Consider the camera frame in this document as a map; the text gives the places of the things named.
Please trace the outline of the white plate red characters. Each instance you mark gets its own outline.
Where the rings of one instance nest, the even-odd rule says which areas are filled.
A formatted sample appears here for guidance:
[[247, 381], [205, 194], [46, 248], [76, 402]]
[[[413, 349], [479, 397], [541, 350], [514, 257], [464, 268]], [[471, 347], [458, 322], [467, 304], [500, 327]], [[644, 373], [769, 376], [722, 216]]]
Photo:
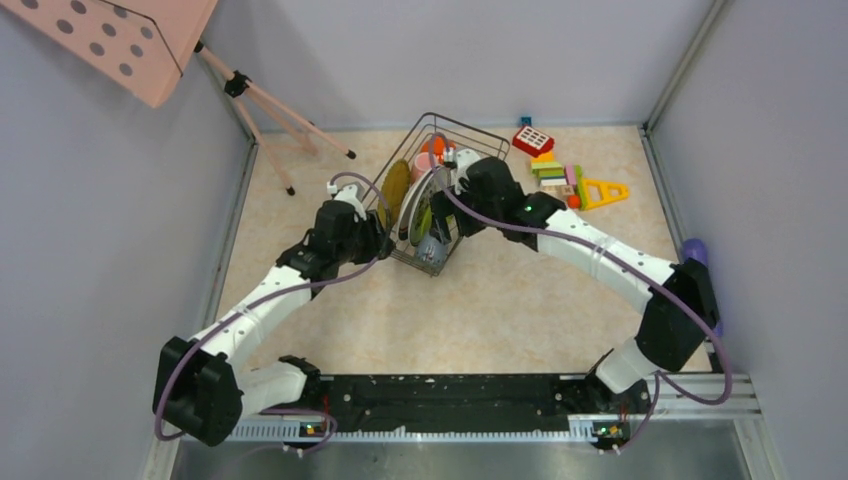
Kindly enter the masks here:
[[429, 233], [432, 224], [431, 198], [440, 190], [437, 179], [443, 183], [449, 180], [446, 171], [428, 173], [420, 180], [410, 201], [411, 210], [406, 222], [408, 241], [417, 247], [424, 237]]

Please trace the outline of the white plate green red rim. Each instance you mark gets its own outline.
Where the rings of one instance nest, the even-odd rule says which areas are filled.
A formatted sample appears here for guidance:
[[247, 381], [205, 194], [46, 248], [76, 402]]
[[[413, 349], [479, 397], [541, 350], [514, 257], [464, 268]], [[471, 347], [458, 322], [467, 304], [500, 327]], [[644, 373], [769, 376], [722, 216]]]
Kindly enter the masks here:
[[434, 193], [434, 171], [422, 174], [410, 187], [403, 200], [398, 226], [398, 238], [417, 246], [425, 235], [426, 213]]

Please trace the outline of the orange bowl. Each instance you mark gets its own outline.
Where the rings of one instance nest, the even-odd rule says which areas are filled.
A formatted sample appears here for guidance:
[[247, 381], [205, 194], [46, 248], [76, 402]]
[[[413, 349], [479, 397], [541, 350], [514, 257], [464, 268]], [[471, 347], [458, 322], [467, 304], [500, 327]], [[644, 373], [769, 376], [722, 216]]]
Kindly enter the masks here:
[[447, 150], [455, 149], [456, 143], [452, 140], [445, 141], [442, 137], [431, 135], [425, 140], [419, 149], [420, 153], [433, 153], [439, 160], [442, 160]]

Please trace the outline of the grey wire dish rack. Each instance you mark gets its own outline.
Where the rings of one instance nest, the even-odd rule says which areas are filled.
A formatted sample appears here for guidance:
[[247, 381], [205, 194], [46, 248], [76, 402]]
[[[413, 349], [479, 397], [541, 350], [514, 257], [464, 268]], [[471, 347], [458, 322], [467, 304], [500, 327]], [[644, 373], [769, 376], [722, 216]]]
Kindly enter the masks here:
[[433, 143], [438, 135], [443, 135], [456, 152], [469, 150], [481, 158], [496, 157], [504, 160], [510, 150], [508, 140], [502, 136], [435, 112], [426, 112], [419, 117], [375, 178], [374, 183], [382, 185], [391, 167], [399, 160], [404, 160], [412, 171], [399, 212], [392, 216], [390, 238], [395, 249], [391, 257], [431, 277], [441, 273], [462, 241], [453, 216], [444, 221], [447, 233], [435, 229], [430, 200], [438, 190], [438, 185], [433, 182], [431, 172], [418, 174], [413, 171], [415, 158], [421, 149]]

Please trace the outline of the white cup pink handle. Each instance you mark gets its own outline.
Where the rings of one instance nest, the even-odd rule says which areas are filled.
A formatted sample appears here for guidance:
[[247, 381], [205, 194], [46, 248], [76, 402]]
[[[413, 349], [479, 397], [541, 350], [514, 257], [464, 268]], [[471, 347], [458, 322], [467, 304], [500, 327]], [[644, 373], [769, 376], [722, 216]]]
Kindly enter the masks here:
[[431, 169], [430, 155], [427, 152], [420, 152], [412, 161], [411, 164], [411, 181], [417, 182]]

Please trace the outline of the woven bamboo tray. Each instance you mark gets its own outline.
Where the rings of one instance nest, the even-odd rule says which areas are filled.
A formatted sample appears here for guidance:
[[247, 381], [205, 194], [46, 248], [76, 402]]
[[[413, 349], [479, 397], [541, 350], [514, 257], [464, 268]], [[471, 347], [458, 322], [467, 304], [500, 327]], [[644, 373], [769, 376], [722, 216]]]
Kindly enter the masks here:
[[385, 175], [381, 186], [381, 193], [387, 201], [388, 208], [382, 203], [378, 204], [378, 218], [386, 230], [389, 230], [397, 221], [403, 200], [410, 188], [411, 171], [408, 162], [404, 159], [395, 161]]

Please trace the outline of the small grey mug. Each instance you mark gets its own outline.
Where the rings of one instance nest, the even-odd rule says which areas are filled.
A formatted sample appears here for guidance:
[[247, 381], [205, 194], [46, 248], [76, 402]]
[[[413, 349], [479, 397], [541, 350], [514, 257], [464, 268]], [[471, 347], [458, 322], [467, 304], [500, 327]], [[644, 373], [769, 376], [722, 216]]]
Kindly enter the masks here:
[[441, 267], [445, 264], [449, 251], [449, 238], [439, 232], [430, 231], [424, 235], [415, 250], [415, 258], [429, 266]]

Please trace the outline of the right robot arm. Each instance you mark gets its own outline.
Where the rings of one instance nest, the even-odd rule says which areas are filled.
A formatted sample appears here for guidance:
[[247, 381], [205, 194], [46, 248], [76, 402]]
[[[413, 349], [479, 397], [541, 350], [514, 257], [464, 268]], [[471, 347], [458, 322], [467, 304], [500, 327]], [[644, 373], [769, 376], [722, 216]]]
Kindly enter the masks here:
[[709, 270], [699, 260], [676, 264], [626, 245], [554, 196], [524, 192], [496, 157], [462, 154], [447, 164], [434, 156], [428, 161], [437, 184], [436, 226], [445, 228], [452, 216], [462, 237], [495, 228], [511, 242], [571, 263], [641, 314], [637, 333], [590, 372], [586, 397], [594, 409], [614, 411], [635, 383], [655, 372], [680, 371], [705, 339], [716, 337], [717, 301]]

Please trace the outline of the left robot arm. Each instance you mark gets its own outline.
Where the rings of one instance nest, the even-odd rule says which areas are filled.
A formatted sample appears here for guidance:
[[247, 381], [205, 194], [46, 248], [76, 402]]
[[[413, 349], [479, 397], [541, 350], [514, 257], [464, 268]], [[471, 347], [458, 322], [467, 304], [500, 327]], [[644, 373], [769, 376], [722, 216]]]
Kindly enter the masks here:
[[350, 183], [329, 182], [326, 200], [299, 243], [285, 250], [266, 276], [221, 319], [188, 339], [173, 337], [161, 349], [152, 411], [163, 441], [189, 435], [221, 444], [240, 420], [287, 404], [308, 413], [319, 404], [318, 371], [285, 357], [250, 372], [246, 361], [282, 322], [327, 286], [344, 281], [346, 264], [363, 274], [388, 257], [393, 244], [363, 197], [371, 187], [351, 173]]

